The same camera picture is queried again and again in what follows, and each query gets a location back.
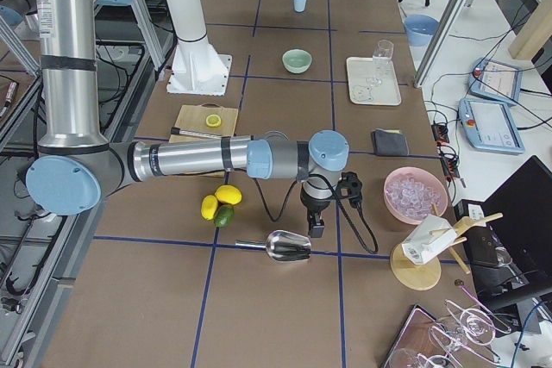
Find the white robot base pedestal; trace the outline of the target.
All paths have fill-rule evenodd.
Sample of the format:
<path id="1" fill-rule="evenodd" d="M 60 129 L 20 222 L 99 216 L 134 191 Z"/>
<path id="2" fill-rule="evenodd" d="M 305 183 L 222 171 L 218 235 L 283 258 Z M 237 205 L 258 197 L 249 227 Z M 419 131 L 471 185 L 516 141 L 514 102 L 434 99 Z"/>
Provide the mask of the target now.
<path id="1" fill-rule="evenodd" d="M 166 0 L 178 44 L 167 91 L 172 94 L 222 96 L 232 57 L 210 44 L 201 0 Z"/>

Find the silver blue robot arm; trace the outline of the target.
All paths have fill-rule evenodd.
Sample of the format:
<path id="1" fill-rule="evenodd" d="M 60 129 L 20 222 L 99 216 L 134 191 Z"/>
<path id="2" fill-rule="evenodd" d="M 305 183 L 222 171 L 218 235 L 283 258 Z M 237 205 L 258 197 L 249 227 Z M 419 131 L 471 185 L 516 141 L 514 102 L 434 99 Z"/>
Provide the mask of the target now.
<path id="1" fill-rule="evenodd" d="M 28 168 L 29 195 L 56 215 L 77 215 L 115 191 L 153 177 L 235 171 L 251 178 L 292 178 L 302 185 L 309 234 L 336 198 L 348 162 L 346 138 L 332 130 L 308 141 L 284 134 L 223 136 L 148 145 L 111 143 L 100 131 L 94 6 L 98 0 L 36 0 L 47 131 Z"/>

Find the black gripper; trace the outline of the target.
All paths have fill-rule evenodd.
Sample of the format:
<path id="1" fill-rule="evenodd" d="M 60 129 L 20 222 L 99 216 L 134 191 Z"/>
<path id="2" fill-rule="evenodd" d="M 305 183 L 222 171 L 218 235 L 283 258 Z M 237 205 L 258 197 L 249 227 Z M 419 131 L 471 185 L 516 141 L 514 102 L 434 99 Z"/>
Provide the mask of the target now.
<path id="1" fill-rule="evenodd" d="M 308 235 L 318 239 L 323 237 L 325 229 L 321 213 L 333 199 L 332 190 L 336 187 L 324 178 L 308 178 L 302 183 L 300 199 L 307 208 Z"/>

